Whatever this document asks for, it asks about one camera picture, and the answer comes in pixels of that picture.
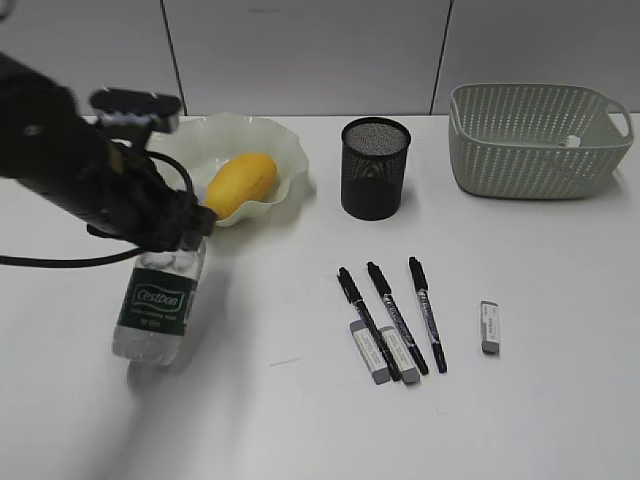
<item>marker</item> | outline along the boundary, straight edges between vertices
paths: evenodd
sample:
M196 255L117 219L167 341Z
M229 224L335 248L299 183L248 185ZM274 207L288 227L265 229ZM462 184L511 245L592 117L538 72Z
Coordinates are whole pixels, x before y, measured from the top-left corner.
M429 303L429 296L427 295L427 279L424 276L422 265L416 259L416 257L409 258L409 268L411 269L411 276L413 277L413 284L416 287L416 295L418 296L418 302L420 303L420 310L422 311L422 317L427 324L427 334L431 341L431 348L433 349L433 356L436 359L436 365L440 373L447 371L447 361L444 358L444 352L442 351L442 344L440 343L440 334L438 333L438 327L436 327L436 320L433 318L433 310L431 310L431 303Z
M373 321L373 318L371 317L371 314L369 313L367 306L364 304L364 300L362 300L362 295L360 295L360 292L358 291L356 284L353 283L353 279L351 278L351 275L349 274L349 271L346 268L344 267L340 268L338 281L340 282L340 286L342 287L342 290L344 291L344 294L347 297L347 302L349 302L351 305L355 307L355 309L358 312L358 316L360 317L360 320L364 322L367 329L371 333L371 336L373 337L373 341L376 343L378 350L380 350L380 354L382 355L382 358L384 358L384 361L387 362L391 379L394 382L399 381L400 369L398 368L398 364L394 360L393 355L389 350L389 346L387 345L387 342L385 342L384 338L378 331L378 328L376 327L376 324Z
M382 299L382 303L387 309L393 324L400 332L400 336L402 337L402 341L407 346L407 350L409 350L409 354L411 354L411 358L416 362L418 370L422 375L426 375L429 373L429 367L427 366L427 362L424 361L424 357L416 345L416 341L413 339L411 332L409 331L409 327L402 318L402 314L396 305L395 300L391 296L391 287L387 283L387 279L384 278L382 274L382 270L375 263L369 262L367 263L367 270L369 271L369 276L371 280L373 280L373 284L376 286L376 290L378 290L378 295Z

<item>white wall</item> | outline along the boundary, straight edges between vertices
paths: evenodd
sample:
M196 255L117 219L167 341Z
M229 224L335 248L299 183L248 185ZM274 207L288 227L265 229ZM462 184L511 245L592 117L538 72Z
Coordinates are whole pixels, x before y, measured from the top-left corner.
M464 83L549 82L640 111L637 0L456 0L434 113Z
M71 86L179 93L161 0L19 0L0 51ZM188 111L424 114L449 0L164 0ZM640 2L455 0L434 113L457 85L586 85L640 111Z
M85 113L101 85L178 94L158 0L18 0L0 51L70 86Z
M428 113L448 0L165 0L189 113Z

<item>black mesh pen holder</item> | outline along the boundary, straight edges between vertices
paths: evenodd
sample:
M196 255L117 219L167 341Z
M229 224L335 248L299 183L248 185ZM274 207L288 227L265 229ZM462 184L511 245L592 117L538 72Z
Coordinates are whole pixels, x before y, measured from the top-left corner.
M388 218L400 207L409 131L387 118L367 117L342 130L342 208L361 220Z

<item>plastic bottle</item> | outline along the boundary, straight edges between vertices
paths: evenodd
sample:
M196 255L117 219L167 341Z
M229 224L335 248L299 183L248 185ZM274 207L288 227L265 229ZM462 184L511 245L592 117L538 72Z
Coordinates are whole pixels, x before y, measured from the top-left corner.
M114 355L152 365L173 361L202 273L205 245L138 257L113 332Z

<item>yellow mango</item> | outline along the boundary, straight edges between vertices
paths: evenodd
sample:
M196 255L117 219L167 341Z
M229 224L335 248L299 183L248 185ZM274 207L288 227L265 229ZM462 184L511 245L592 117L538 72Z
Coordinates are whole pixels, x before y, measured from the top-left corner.
M219 220L231 216L249 200L262 200L276 180L276 162L266 153L245 153L233 157L207 187L204 204Z

